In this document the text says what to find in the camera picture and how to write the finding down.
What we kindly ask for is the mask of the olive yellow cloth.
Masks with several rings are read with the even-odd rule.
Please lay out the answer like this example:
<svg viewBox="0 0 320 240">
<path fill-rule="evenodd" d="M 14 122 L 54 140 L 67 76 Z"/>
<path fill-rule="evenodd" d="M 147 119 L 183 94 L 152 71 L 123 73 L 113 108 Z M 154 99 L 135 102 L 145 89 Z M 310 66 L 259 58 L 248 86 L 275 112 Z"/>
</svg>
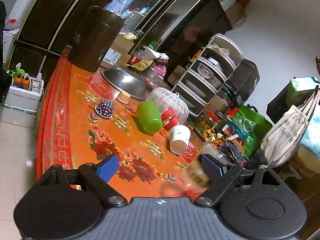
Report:
<svg viewBox="0 0 320 240">
<path fill-rule="evenodd" d="M 136 74 L 140 75 L 144 70 L 149 68 L 153 64 L 152 60 L 148 61 L 139 61 L 138 63 L 135 63 L 133 65 L 126 64 L 125 67 L 129 68 L 130 70 L 134 71 Z"/>
</svg>

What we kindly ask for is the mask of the blue floral bowl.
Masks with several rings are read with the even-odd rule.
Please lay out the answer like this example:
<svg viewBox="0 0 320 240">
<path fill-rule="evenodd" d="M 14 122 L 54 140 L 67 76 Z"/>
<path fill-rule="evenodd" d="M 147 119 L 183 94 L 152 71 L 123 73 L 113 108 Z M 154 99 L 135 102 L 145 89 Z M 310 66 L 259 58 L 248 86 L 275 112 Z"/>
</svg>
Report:
<svg viewBox="0 0 320 240">
<path fill-rule="evenodd" d="M 206 65 L 202 63 L 199 63 L 197 67 L 197 72 L 204 79 L 210 79 L 214 75 L 213 72 Z"/>
</svg>

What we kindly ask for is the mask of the red label plastic bottle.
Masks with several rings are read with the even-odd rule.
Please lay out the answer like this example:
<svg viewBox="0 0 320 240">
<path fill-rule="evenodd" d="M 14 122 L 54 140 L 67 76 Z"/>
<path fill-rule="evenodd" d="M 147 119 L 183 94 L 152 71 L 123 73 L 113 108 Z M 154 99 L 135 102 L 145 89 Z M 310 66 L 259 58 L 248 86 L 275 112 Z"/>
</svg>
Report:
<svg viewBox="0 0 320 240">
<path fill-rule="evenodd" d="M 138 51 L 135 51 L 131 55 L 130 59 L 128 60 L 128 64 L 134 65 L 134 64 L 142 61 L 144 58 L 144 51 L 145 51 L 144 47 L 140 48 L 140 50 L 138 50 Z"/>
</svg>

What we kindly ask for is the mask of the green plastic cup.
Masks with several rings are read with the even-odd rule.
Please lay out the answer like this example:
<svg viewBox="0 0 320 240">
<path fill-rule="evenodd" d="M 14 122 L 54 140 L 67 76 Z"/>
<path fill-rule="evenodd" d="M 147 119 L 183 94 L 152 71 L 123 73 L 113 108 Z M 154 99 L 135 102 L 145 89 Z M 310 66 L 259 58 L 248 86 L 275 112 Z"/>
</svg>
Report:
<svg viewBox="0 0 320 240">
<path fill-rule="evenodd" d="M 137 120 L 146 134 L 153 134 L 161 130 L 162 120 L 158 106 L 153 101 L 144 101 L 136 109 Z"/>
</svg>

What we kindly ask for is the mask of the purple polka dot cup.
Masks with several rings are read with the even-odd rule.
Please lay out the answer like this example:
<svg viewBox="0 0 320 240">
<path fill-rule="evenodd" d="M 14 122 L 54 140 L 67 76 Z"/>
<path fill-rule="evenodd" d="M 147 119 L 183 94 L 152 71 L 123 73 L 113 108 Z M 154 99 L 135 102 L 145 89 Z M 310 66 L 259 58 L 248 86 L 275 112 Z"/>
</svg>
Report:
<svg viewBox="0 0 320 240">
<path fill-rule="evenodd" d="M 101 102 L 95 107 L 95 112 L 97 115 L 104 119 L 110 119 L 113 116 L 113 111 L 115 109 L 115 104 L 108 100 L 103 99 Z"/>
</svg>

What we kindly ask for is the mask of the white tiered dish rack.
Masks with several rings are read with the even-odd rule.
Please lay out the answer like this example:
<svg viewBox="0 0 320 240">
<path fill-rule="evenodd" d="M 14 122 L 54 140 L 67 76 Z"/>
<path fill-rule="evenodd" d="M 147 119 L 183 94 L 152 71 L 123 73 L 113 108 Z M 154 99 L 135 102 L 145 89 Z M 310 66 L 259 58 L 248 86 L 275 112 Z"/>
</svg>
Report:
<svg viewBox="0 0 320 240">
<path fill-rule="evenodd" d="M 230 38 L 222 34 L 215 34 L 203 48 L 200 55 L 191 63 L 187 70 L 179 77 L 172 92 L 178 93 L 187 104 L 189 114 L 197 117 L 209 105 L 221 87 L 228 81 L 244 59 L 240 47 Z M 197 72 L 199 63 L 206 65 L 212 72 L 210 79 L 204 79 Z M 189 80 L 198 87 L 206 97 L 203 99 L 187 87 Z"/>
</svg>

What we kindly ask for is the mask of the dark brown pitcher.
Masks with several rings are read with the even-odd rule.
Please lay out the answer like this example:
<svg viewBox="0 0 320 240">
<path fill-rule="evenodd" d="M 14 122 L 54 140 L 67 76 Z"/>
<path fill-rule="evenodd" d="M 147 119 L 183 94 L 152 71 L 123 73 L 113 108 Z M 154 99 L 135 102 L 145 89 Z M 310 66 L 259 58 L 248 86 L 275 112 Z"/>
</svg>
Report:
<svg viewBox="0 0 320 240">
<path fill-rule="evenodd" d="M 68 61 L 88 72 L 96 72 L 123 27 L 123 20 L 99 6 L 90 6 L 75 29 L 75 45 Z"/>
</svg>

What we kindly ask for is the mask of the steel colander bowl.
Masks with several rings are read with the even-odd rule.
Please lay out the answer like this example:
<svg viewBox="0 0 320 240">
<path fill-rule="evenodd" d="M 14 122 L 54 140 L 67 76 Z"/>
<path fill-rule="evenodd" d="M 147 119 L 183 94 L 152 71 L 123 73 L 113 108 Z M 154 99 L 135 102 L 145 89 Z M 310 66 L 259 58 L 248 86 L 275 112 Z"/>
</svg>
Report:
<svg viewBox="0 0 320 240">
<path fill-rule="evenodd" d="M 125 91 L 137 100 L 145 100 L 146 84 L 141 76 L 125 66 L 114 65 L 101 70 L 102 77 L 119 91 Z"/>
</svg>

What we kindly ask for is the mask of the red lid glass jar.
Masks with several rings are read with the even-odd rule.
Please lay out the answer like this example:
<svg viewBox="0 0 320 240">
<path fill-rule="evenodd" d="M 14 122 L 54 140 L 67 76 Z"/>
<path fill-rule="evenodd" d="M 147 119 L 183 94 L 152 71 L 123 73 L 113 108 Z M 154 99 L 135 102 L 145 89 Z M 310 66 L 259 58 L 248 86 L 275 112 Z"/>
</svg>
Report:
<svg viewBox="0 0 320 240">
<path fill-rule="evenodd" d="M 205 123 L 210 127 L 216 127 L 217 126 L 217 122 L 219 121 L 219 118 L 211 111 L 206 111 L 206 113 L 204 114 L 204 121 Z"/>
</svg>

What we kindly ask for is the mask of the white plate in rack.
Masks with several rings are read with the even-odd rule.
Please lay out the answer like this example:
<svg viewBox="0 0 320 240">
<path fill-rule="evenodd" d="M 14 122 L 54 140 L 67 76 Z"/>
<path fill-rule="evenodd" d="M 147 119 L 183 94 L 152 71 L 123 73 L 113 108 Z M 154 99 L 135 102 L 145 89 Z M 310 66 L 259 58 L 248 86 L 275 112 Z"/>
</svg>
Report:
<svg viewBox="0 0 320 240">
<path fill-rule="evenodd" d="M 185 84 L 187 85 L 187 87 L 189 89 L 191 89 L 194 93 L 196 93 L 199 97 L 201 98 L 205 98 L 206 94 L 204 94 L 204 92 L 202 92 L 198 87 L 196 87 L 192 82 L 190 82 L 189 80 L 185 81 Z"/>
</svg>

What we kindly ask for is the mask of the white mesh food cover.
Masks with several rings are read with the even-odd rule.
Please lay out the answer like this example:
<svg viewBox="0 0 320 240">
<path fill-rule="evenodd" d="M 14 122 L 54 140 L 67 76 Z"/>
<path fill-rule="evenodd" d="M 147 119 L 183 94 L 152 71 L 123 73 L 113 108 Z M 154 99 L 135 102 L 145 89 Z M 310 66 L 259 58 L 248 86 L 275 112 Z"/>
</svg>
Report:
<svg viewBox="0 0 320 240">
<path fill-rule="evenodd" d="M 173 93 L 166 88 L 158 87 L 153 89 L 146 97 L 146 101 L 153 101 L 157 104 L 160 114 L 171 108 L 179 118 L 179 124 L 183 125 L 189 115 L 187 104 L 180 98 L 178 93 Z"/>
</svg>

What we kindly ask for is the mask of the clear glass with tape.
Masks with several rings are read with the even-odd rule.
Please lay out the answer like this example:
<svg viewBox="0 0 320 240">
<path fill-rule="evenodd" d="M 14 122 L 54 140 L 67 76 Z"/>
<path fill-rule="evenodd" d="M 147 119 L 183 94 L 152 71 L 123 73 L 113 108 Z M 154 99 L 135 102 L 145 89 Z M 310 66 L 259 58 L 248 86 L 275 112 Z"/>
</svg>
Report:
<svg viewBox="0 0 320 240">
<path fill-rule="evenodd" d="M 186 180 L 189 184 L 207 188 L 210 186 L 210 179 L 202 169 L 202 155 L 197 155 L 185 169 Z"/>
</svg>

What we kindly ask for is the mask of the large steel pot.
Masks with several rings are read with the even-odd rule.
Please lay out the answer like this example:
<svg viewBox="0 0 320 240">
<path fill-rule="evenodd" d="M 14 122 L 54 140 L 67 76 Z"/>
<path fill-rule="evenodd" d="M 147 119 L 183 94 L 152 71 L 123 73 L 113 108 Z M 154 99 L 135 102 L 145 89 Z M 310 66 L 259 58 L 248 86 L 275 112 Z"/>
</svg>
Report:
<svg viewBox="0 0 320 240">
<path fill-rule="evenodd" d="M 151 68 L 144 70 L 140 76 L 146 84 L 146 89 L 150 92 L 158 87 L 167 87 L 167 84 Z"/>
</svg>

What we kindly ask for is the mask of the green shopping bag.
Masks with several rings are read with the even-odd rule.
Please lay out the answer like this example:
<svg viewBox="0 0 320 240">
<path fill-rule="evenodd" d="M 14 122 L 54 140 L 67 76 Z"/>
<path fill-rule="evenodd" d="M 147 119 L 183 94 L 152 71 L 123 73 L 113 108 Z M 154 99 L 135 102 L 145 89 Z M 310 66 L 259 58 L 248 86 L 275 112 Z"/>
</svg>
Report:
<svg viewBox="0 0 320 240">
<path fill-rule="evenodd" d="M 250 158 L 273 125 L 250 105 L 234 107 L 227 117 L 240 129 L 239 139 L 242 141 L 244 156 Z"/>
</svg>

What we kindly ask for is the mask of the orange polka dot cup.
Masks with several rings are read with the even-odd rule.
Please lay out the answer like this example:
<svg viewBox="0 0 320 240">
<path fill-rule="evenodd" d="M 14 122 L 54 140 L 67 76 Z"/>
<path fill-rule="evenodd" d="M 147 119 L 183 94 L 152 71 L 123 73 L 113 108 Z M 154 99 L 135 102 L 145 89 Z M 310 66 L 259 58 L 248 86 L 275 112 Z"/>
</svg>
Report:
<svg viewBox="0 0 320 240">
<path fill-rule="evenodd" d="M 131 98 L 131 95 L 125 91 L 121 91 L 117 95 L 117 100 L 126 105 L 129 103 L 130 98 Z"/>
</svg>

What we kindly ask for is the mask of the clear jar red bands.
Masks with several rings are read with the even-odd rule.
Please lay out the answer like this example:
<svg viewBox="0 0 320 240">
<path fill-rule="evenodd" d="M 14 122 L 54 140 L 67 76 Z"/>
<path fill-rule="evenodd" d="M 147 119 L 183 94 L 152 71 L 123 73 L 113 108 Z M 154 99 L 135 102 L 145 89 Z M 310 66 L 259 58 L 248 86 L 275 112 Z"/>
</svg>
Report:
<svg viewBox="0 0 320 240">
<path fill-rule="evenodd" d="M 163 122 L 163 128 L 167 131 L 171 130 L 179 123 L 179 118 L 176 116 L 174 110 L 170 107 L 161 114 L 161 120 Z"/>
</svg>

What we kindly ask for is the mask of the pink cloth bundle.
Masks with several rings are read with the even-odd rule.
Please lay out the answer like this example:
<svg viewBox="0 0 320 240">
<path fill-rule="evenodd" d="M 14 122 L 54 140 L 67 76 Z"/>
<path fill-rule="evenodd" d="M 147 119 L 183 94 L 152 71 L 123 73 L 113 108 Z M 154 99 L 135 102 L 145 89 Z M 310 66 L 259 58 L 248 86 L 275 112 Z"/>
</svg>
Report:
<svg viewBox="0 0 320 240">
<path fill-rule="evenodd" d="M 162 79 L 164 78 L 164 76 L 167 72 L 167 68 L 164 65 L 160 65 L 160 64 L 151 66 L 151 69 L 155 74 L 157 74 Z"/>
</svg>

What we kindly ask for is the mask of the white floral paper cup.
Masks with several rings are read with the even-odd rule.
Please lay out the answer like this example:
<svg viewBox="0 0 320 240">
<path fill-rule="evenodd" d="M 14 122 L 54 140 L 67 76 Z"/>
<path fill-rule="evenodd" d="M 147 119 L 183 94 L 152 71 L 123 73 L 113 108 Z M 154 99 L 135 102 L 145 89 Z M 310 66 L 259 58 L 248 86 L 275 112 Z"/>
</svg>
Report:
<svg viewBox="0 0 320 240">
<path fill-rule="evenodd" d="M 189 144 L 191 131 L 187 126 L 176 125 L 170 130 L 170 150 L 174 154 L 183 154 Z"/>
</svg>

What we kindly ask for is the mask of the dark wooden cabinet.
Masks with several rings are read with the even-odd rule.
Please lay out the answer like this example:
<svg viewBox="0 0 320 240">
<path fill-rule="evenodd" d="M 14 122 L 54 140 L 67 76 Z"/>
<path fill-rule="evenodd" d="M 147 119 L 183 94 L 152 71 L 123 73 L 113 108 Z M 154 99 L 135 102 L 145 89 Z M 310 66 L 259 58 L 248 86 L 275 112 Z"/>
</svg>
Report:
<svg viewBox="0 0 320 240">
<path fill-rule="evenodd" d="M 184 65 L 231 23 L 219 0 L 36 0 L 15 42 L 9 68 L 48 81 L 65 46 L 72 62 L 95 70 L 126 24 L 142 35 L 129 47 L 165 53 L 167 74 Z"/>
</svg>

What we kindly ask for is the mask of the dried orange peels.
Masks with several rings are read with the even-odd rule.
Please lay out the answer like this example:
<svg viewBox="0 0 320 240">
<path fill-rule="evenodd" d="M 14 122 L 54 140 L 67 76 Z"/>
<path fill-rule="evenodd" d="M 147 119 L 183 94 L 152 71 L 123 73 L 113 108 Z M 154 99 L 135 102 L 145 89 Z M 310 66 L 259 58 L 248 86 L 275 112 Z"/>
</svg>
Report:
<svg viewBox="0 0 320 240">
<path fill-rule="evenodd" d="M 203 133 L 204 140 L 215 146 L 222 145 L 225 141 L 225 138 L 221 133 L 216 133 L 213 128 L 205 129 Z"/>
</svg>

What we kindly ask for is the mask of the white foam box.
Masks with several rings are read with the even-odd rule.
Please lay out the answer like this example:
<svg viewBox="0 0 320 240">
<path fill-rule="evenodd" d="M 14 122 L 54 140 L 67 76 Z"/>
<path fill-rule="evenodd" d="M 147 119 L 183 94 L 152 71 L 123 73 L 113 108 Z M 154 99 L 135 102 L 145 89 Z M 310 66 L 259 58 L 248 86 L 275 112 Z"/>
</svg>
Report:
<svg viewBox="0 0 320 240">
<path fill-rule="evenodd" d="M 43 80 L 41 81 L 41 87 L 38 92 L 10 86 L 7 96 L 4 100 L 4 104 L 28 109 L 31 111 L 37 111 L 43 94 L 43 86 Z"/>
</svg>

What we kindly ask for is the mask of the cardboard box with label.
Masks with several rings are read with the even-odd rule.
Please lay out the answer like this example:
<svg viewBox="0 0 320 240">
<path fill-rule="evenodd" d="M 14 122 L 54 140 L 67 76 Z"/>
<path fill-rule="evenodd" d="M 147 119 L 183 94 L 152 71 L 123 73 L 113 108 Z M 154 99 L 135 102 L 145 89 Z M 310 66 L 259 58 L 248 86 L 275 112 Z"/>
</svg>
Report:
<svg viewBox="0 0 320 240">
<path fill-rule="evenodd" d="M 105 54 L 100 66 L 108 68 L 111 66 L 124 66 L 127 64 L 130 55 L 128 52 L 131 50 L 134 43 L 122 35 L 116 37 L 111 47 Z"/>
</svg>

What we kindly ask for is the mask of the red polka dot cup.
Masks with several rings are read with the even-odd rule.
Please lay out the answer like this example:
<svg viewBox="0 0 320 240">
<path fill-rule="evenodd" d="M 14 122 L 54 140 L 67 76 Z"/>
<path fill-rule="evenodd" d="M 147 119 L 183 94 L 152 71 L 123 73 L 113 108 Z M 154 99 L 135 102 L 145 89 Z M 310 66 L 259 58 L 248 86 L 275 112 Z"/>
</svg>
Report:
<svg viewBox="0 0 320 240">
<path fill-rule="evenodd" d="M 193 152 L 195 151 L 195 146 L 189 142 L 187 146 L 187 150 L 185 151 L 186 155 L 193 155 Z"/>
</svg>

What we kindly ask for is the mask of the white canvas tote bag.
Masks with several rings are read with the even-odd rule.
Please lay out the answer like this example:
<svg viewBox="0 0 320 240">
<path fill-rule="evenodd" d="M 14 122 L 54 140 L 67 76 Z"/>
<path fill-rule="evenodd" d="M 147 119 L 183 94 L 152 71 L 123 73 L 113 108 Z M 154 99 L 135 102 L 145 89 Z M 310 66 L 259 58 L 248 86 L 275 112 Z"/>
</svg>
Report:
<svg viewBox="0 0 320 240">
<path fill-rule="evenodd" d="M 305 102 L 292 105 L 281 119 L 267 132 L 260 148 L 269 167 L 278 167 L 287 162 L 299 148 L 299 143 L 319 103 L 319 87 Z"/>
</svg>

